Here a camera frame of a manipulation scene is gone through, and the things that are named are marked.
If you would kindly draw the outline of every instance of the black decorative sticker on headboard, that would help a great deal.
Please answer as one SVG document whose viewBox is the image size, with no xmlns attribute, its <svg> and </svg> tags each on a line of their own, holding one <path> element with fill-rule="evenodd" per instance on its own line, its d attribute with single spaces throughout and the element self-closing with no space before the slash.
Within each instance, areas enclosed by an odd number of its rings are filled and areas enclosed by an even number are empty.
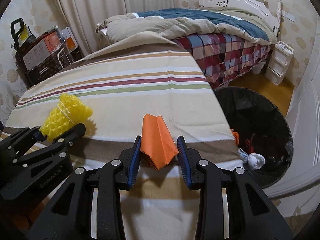
<svg viewBox="0 0 320 240">
<path fill-rule="evenodd" d="M 219 1 L 217 6 L 228 7 L 229 0 Z"/>
</svg>

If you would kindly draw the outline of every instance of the black trash bin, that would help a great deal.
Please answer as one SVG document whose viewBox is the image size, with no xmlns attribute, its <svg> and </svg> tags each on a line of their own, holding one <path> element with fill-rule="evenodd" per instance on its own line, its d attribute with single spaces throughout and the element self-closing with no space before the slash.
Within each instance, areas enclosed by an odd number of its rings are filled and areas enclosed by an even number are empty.
<svg viewBox="0 0 320 240">
<path fill-rule="evenodd" d="M 281 179 L 293 156 L 293 140 L 280 110 L 263 95 L 250 89 L 226 87 L 214 91 L 231 129 L 239 133 L 239 147 L 252 138 L 254 151 L 264 156 L 259 170 L 245 169 L 262 188 Z"/>
</svg>

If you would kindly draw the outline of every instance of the crumpled orange paper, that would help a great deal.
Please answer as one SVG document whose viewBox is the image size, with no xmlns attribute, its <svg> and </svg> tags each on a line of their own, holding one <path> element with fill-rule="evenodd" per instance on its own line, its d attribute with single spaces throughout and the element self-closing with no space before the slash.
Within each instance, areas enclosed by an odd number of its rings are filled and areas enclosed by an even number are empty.
<svg viewBox="0 0 320 240">
<path fill-rule="evenodd" d="M 146 114 L 143 117 L 140 150 L 157 170 L 168 165 L 179 153 L 162 116 Z"/>
</svg>

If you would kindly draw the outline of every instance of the green stripe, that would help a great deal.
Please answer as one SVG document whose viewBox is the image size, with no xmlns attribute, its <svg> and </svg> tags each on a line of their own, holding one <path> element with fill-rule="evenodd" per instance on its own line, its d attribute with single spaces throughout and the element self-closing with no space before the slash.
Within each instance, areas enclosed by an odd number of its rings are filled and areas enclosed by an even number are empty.
<svg viewBox="0 0 320 240">
<path fill-rule="evenodd" d="M 166 84 L 166 85 L 156 85 L 156 86 L 144 86 L 144 87 L 126 87 L 126 88 L 115 88 L 115 89 L 107 89 L 107 90 L 96 90 L 82 93 L 72 93 L 77 97 L 83 96 L 92 96 L 92 95 L 103 95 L 103 94 L 115 94 L 115 93 L 125 93 L 125 92 L 142 92 L 142 91 L 154 91 L 154 90 L 168 90 L 171 88 L 175 89 L 211 89 L 209 84 L 189 84 L 189 85 L 177 85 L 177 84 Z M 48 98 L 43 98 L 39 101 L 32 101 L 22 106 L 17 106 L 15 109 L 21 109 L 26 106 L 31 106 L 34 104 L 42 103 L 45 101 L 56 100 L 59 99 L 60 95 L 52 96 Z"/>
</svg>

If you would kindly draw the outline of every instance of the plaid fabric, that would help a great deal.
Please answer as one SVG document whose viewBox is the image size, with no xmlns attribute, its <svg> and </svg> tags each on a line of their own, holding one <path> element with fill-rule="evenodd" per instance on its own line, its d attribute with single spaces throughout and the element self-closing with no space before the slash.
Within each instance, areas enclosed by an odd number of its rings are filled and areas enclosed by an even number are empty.
<svg viewBox="0 0 320 240">
<path fill-rule="evenodd" d="M 212 89 L 247 73 L 270 51 L 270 46 L 224 33 L 192 34 L 173 41 L 190 52 Z"/>
</svg>

